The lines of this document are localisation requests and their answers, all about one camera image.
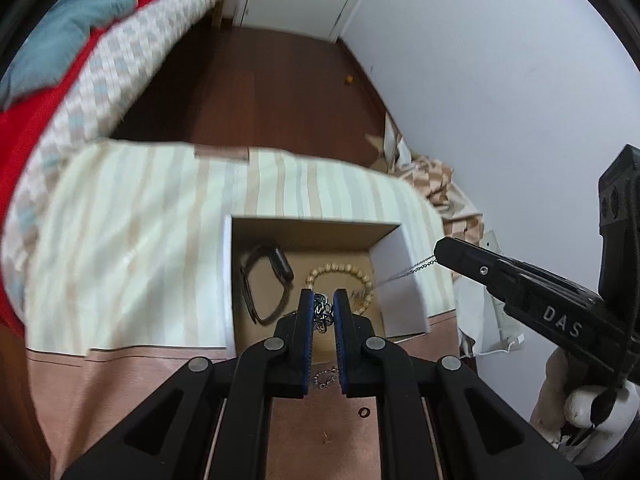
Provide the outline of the black smart watch band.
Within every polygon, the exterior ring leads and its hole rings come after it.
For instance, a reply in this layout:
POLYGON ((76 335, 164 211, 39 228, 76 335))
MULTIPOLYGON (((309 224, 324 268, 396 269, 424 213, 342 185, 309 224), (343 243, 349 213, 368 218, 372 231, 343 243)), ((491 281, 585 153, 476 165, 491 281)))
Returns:
POLYGON ((255 327, 268 327, 288 312, 295 274, 284 249, 275 242, 257 244, 239 260, 241 300, 255 327))

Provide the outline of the white cardboard box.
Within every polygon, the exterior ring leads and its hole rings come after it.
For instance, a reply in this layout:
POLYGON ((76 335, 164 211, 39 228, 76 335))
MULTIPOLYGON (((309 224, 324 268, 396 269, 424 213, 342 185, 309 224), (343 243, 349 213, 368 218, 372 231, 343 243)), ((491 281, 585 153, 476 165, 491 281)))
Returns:
POLYGON ((239 260, 254 245, 279 244, 292 264, 295 281, 290 313, 304 288, 331 298, 347 292, 352 312, 366 316, 376 334, 405 340, 431 330, 427 287, 401 223, 228 216, 222 228, 224 336, 230 356, 273 330, 255 327, 240 294, 239 260))

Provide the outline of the checkered brown cloth pile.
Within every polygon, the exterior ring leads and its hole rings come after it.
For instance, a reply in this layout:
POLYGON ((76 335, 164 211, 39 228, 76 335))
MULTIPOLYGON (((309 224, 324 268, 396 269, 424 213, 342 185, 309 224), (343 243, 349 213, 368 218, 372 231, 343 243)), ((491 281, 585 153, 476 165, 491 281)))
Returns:
POLYGON ((454 183, 454 170, 450 166, 420 155, 405 166, 391 162, 387 172, 408 182, 435 207, 446 236, 480 244, 485 232, 483 214, 454 183))

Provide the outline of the checkered bed sheet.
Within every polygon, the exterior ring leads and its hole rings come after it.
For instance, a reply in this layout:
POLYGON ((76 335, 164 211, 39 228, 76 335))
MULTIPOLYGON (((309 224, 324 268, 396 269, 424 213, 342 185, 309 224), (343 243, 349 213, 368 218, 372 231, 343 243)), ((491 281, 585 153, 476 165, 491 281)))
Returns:
POLYGON ((220 0, 149 0, 81 53, 70 79, 38 104, 43 123, 9 190, 1 237, 2 283, 10 308, 24 311, 30 255, 58 179, 72 155, 109 136, 177 41, 220 0))

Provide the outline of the red bed blanket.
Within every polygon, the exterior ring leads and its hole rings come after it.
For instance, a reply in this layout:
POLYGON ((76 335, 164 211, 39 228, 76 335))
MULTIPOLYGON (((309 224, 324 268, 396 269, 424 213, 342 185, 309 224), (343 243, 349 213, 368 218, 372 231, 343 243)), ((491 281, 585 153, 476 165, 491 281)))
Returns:
MULTIPOLYGON (((141 11, 154 1, 156 0, 142 0, 142 3, 137 4, 134 13, 141 11)), ((26 100, 13 105, 7 112, 1 112, 1 240, 18 179, 32 150, 64 96, 78 78, 82 66, 86 64, 99 39, 123 20, 121 18, 114 24, 93 29, 62 82, 57 86, 49 90, 39 90, 26 100)), ((24 322, 20 321, 15 314, 8 293, 4 289, 5 284, 6 280, 1 278, 1 325, 15 336, 24 339, 24 322)))

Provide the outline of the teal quilt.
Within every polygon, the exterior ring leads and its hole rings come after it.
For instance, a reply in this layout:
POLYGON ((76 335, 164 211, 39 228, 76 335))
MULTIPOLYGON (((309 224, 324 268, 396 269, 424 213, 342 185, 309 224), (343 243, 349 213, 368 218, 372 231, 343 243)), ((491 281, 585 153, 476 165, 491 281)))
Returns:
POLYGON ((1 109, 57 86, 90 32, 134 12, 139 0, 58 0, 44 14, 1 78, 1 109))

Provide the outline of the white wall socket strip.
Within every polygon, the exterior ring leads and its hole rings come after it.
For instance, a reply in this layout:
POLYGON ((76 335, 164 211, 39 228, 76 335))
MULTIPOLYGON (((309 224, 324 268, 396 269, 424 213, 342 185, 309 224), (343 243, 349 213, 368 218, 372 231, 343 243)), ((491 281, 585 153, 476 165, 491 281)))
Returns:
POLYGON ((498 236, 494 230, 489 230, 484 233, 484 236, 480 240, 480 246, 490 252, 495 252, 496 254, 502 253, 498 236))

